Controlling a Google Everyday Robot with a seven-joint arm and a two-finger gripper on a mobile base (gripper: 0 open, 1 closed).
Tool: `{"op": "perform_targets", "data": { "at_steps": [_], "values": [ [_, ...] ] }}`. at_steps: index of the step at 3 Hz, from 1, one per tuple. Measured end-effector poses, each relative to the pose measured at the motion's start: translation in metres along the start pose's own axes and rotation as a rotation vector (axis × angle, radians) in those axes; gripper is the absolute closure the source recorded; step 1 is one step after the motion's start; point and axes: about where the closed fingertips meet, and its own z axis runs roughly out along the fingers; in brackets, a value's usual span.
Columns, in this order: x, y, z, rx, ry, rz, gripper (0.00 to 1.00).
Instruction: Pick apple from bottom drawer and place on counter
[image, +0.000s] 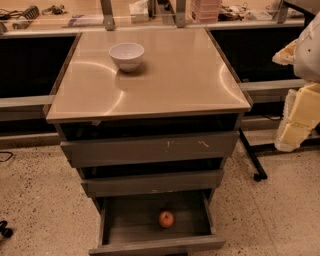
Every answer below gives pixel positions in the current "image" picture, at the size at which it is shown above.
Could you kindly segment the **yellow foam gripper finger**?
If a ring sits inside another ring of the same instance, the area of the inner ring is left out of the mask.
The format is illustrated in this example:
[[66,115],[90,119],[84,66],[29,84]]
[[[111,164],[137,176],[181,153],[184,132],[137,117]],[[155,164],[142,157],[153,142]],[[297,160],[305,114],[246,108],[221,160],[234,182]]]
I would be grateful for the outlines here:
[[307,83],[299,90],[290,89],[274,142],[276,149],[282,152],[298,149],[319,123],[320,84]]
[[293,65],[295,61],[296,44],[297,39],[290,42],[272,57],[272,61],[279,65]]

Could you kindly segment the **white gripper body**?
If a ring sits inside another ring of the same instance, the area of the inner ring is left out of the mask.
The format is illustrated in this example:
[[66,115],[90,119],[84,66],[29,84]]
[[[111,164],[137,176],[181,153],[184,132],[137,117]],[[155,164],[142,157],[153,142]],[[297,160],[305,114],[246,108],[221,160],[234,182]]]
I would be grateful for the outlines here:
[[294,73],[305,81],[320,82],[320,12],[297,40]]

